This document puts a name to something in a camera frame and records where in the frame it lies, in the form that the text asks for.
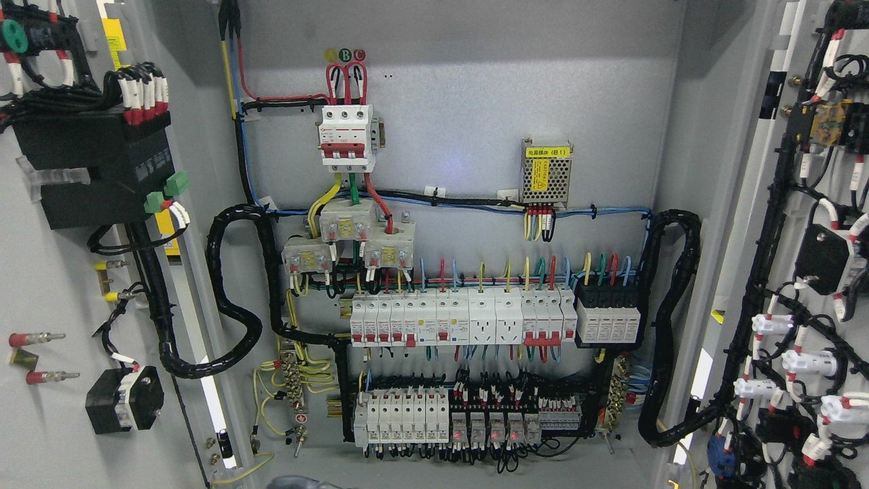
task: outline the yellow warning label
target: yellow warning label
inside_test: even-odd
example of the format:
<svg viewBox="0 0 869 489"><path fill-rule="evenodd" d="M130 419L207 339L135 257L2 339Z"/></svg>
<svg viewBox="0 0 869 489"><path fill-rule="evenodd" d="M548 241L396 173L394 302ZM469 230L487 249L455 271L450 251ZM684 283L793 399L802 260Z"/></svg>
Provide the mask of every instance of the yellow warning label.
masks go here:
<svg viewBox="0 0 869 489"><path fill-rule="evenodd" d="M549 160L531 160L531 191L542 192L549 189Z"/></svg>
<svg viewBox="0 0 869 489"><path fill-rule="evenodd" d="M111 62L115 65L115 70L117 70L121 67L121 59L118 57L117 52L127 50L127 42L123 39L120 19L104 18L103 30L106 33L106 40L109 41Z"/></svg>
<svg viewBox="0 0 869 489"><path fill-rule="evenodd" d="M540 146L525 148L525 157L569 157L569 146Z"/></svg>

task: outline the red breaker toggle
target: red breaker toggle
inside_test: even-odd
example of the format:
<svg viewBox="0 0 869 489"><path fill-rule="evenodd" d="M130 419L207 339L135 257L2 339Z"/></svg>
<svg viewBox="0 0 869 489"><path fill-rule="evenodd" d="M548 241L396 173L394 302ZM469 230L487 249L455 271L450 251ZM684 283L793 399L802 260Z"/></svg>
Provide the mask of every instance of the red breaker toggle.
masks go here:
<svg viewBox="0 0 869 489"><path fill-rule="evenodd" d="M349 158L351 152L355 157L365 157L365 144L362 143L322 143L320 149L325 157L334 158L338 153L338 157Z"/></svg>

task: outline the green connector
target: green connector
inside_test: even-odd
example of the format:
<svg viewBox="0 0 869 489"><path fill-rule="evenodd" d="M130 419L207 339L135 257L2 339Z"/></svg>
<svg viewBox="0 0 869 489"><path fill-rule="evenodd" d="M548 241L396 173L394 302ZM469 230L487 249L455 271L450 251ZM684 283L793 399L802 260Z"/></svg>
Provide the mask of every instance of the green connector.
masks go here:
<svg viewBox="0 0 869 489"><path fill-rule="evenodd" d="M181 195L190 186L190 181L187 178L186 171L176 171L171 177L166 179L166 185L163 186L163 193L166 197L174 197Z"/></svg>
<svg viewBox="0 0 869 489"><path fill-rule="evenodd" d="M151 192L145 198L145 212L148 212L148 214L157 214L163 210L163 202L165 202L165 200L166 198L163 196L162 192Z"/></svg>

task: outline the black box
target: black box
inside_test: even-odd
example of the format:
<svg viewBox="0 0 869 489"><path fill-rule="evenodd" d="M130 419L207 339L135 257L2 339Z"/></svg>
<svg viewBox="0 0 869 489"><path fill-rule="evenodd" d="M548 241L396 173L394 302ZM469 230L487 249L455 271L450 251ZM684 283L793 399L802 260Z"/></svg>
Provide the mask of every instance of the black box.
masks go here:
<svg viewBox="0 0 869 489"><path fill-rule="evenodd" d="M143 221L146 196L175 173L164 128L169 113L138 126L118 110L29 117L13 124L36 170L87 168L90 184L43 185L51 229Z"/></svg>

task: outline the red terminal cap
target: red terminal cap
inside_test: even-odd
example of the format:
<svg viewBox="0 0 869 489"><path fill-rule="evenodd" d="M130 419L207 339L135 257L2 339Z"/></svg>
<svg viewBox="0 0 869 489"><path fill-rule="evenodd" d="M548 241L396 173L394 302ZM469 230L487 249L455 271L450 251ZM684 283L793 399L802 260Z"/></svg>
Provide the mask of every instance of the red terminal cap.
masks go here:
<svg viewBox="0 0 869 489"><path fill-rule="evenodd" d="M45 383L45 372L27 372L27 377L24 378L28 384L43 384Z"/></svg>
<svg viewBox="0 0 869 489"><path fill-rule="evenodd" d="M9 346L16 348L18 346L27 345L27 333L14 332L9 335Z"/></svg>

